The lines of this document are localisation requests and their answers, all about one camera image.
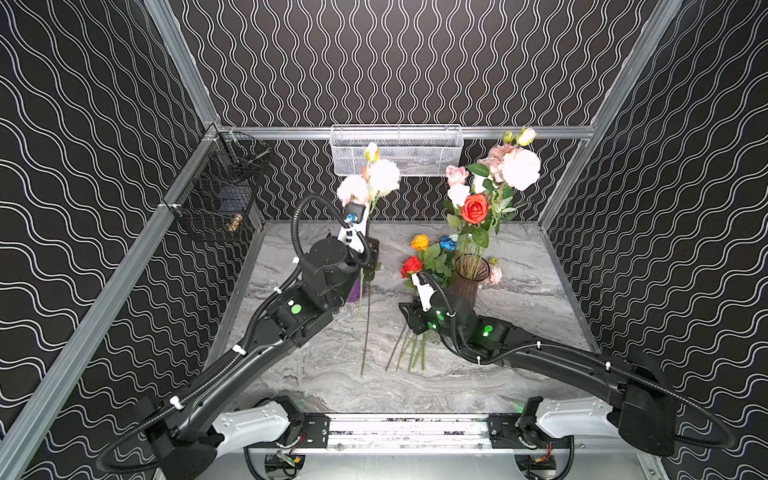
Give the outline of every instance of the black patterned wall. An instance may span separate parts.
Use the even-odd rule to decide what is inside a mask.
[[[171,0],[222,122],[586,125],[654,0]]]
[[[236,135],[231,142],[236,154],[252,151],[254,142]],[[466,141],[461,164],[487,157],[498,141]],[[537,220],[560,180],[565,165],[578,145],[577,140],[536,140],[530,148],[541,158],[541,179],[515,203],[529,201],[516,220]],[[265,218],[287,220],[296,204],[307,194],[323,195],[335,204],[336,188],[342,178],[333,173],[330,146],[327,141],[279,141],[273,143],[274,154],[258,182],[257,205]],[[447,200],[448,185],[444,177],[403,177],[400,188],[377,203],[374,220],[444,220],[442,203]],[[326,212],[309,205],[307,215],[328,219]]]
[[[0,0],[0,438],[204,131],[140,0]]]
[[[768,2],[685,1],[550,232],[601,348],[736,429],[664,460],[675,480],[768,478],[767,105]]]
[[[157,401],[203,370],[248,244],[195,243],[174,224],[24,478],[104,477],[95,467],[96,455],[135,425],[136,403],[144,396]],[[136,439],[118,455],[119,461],[136,464],[152,454]],[[132,478],[149,480],[152,472]]]

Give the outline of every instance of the white cable tie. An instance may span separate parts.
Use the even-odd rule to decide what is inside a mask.
[[[184,406],[181,405],[181,400],[178,395],[174,395],[168,400],[168,402],[174,406],[176,410],[184,410]]]

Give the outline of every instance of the wallpaper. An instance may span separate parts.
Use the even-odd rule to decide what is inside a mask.
[[[230,142],[235,154],[245,155],[253,150],[254,141],[236,134]],[[530,148],[541,158],[541,179],[515,203],[531,202],[521,208],[515,220],[537,220],[554,187],[573,156],[577,140],[535,140]],[[462,164],[488,156],[488,150],[500,141],[465,141]],[[256,202],[268,220],[288,220],[296,204],[307,194],[323,195],[334,204],[336,188],[342,178],[333,173],[330,146],[327,141],[277,141],[273,154],[257,182]],[[374,220],[444,220],[442,203],[448,200],[448,186],[443,177],[403,177],[400,188],[376,205]],[[306,215],[313,219],[329,219],[321,207],[310,204]]]
[[[768,2],[688,0],[551,228],[601,348],[659,357],[736,429],[678,448],[674,480],[768,478],[767,124]]]
[[[170,0],[222,123],[586,125],[655,0]]]
[[[0,0],[0,439],[197,146],[141,0]]]
[[[96,456],[135,425],[138,401],[157,401],[203,370],[247,250],[248,242],[192,242],[174,223],[23,478],[104,477]],[[138,440],[118,449],[129,464],[151,456]]]

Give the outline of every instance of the gray marble surface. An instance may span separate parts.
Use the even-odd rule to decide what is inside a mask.
[[[304,249],[328,232],[335,235],[338,229],[331,223],[303,223],[300,237]],[[250,408],[263,397],[287,394],[305,411],[516,412],[531,396],[587,396],[575,387],[527,370],[472,365],[448,352],[435,335],[426,345],[424,370],[419,361],[408,372],[409,349],[396,371],[402,341],[392,365],[385,370],[405,322],[397,303],[407,301],[411,295],[400,267],[413,255],[411,240],[419,233],[435,240],[451,232],[447,224],[438,223],[371,226],[371,237],[381,242],[382,269],[372,282],[369,340],[362,375],[367,296],[362,301],[360,319],[357,303],[345,305],[323,331],[267,371],[233,406]],[[501,259],[504,279],[480,290],[477,313],[506,319],[561,343],[588,348],[534,224],[504,225],[499,235],[492,237],[488,249],[491,255]],[[293,256],[290,226],[268,224],[229,346],[242,337],[256,307],[293,270]]]

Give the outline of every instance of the wire basket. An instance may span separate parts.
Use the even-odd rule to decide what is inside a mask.
[[[459,125],[333,125],[334,173],[360,174],[371,142],[379,145],[381,158],[395,162],[403,177],[441,177],[447,166],[458,165],[464,147]]]
[[[173,209],[182,230],[195,241],[250,242],[253,237],[249,213],[256,197],[251,180],[255,173],[233,157],[208,154],[187,187],[184,202]]]

